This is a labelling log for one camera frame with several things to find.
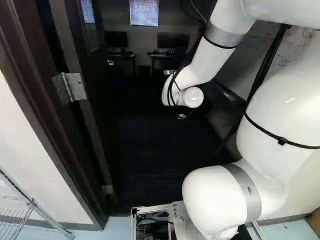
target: metal band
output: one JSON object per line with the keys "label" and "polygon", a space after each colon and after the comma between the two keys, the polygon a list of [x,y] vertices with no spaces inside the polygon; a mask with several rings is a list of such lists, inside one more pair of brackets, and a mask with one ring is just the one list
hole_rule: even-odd
{"label": "metal band", "polygon": [[244,35],[234,34],[221,30],[211,22],[209,22],[203,37],[215,46],[221,46],[222,48],[226,49],[233,49],[238,46],[238,44],[244,38]]}
{"label": "metal band", "polygon": [[246,202],[246,220],[257,220],[261,215],[261,199],[257,187],[248,174],[239,166],[228,164],[223,166],[227,169],[240,185]]}

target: desk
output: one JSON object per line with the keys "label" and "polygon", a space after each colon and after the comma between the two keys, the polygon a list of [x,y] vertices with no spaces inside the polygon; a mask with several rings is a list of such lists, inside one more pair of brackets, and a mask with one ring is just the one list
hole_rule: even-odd
{"label": "desk", "polygon": [[132,54],[126,54],[126,53],[107,53],[106,59],[107,60],[130,60],[132,61],[132,73],[135,76],[136,75],[136,56],[137,53],[133,52]]}
{"label": "desk", "polygon": [[155,53],[155,52],[148,52],[147,53],[152,60],[151,64],[151,75],[154,74],[155,71],[155,61],[169,61],[173,58],[173,54],[168,54],[168,53]]}

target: wire shelf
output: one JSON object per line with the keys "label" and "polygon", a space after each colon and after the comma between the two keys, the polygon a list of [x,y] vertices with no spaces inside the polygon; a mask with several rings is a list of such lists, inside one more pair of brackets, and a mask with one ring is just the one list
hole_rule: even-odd
{"label": "wire shelf", "polygon": [[0,195],[0,240],[15,240],[32,211],[20,198]]}

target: window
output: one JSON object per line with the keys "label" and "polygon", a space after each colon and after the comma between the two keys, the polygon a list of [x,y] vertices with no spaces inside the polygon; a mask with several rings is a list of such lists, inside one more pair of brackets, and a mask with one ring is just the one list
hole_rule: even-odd
{"label": "window", "polygon": [[94,24],[95,23],[95,15],[94,10],[92,8],[91,0],[80,0],[81,9],[84,18],[84,22],[86,24]]}
{"label": "window", "polygon": [[158,27],[159,0],[129,0],[131,26]]}

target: metal frame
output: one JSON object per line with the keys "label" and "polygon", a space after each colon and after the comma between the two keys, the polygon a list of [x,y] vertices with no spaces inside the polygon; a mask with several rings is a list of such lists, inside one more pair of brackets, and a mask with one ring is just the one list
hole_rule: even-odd
{"label": "metal frame", "polygon": [[0,240],[15,240],[33,210],[20,198],[0,195]]}
{"label": "metal frame", "polygon": [[[137,216],[155,212],[169,213],[168,220],[173,222],[176,238],[178,240],[186,240],[186,227],[191,220],[183,201],[175,201],[173,203],[164,205],[133,207],[131,209],[130,219],[131,240],[137,240]],[[267,240],[256,221],[250,222],[248,225],[253,228],[259,240]],[[169,240],[171,240],[171,229],[171,224],[168,224]],[[245,231],[246,227],[241,225],[239,226],[239,229]],[[243,232],[242,234],[241,232],[239,234],[242,238],[251,238],[248,231],[246,234],[243,234]]]}
{"label": "metal frame", "polygon": [[74,235],[62,227],[57,221],[55,221],[39,204],[37,201],[29,197],[22,189],[19,187],[17,183],[14,182],[12,178],[10,178],[9,174],[5,172],[0,166],[0,180],[2,180],[8,187],[12,189],[12,191],[21,199],[25,204],[29,207],[29,209],[37,212],[41,217],[43,217],[46,221],[48,221],[55,229],[61,232],[67,239],[73,240]]}

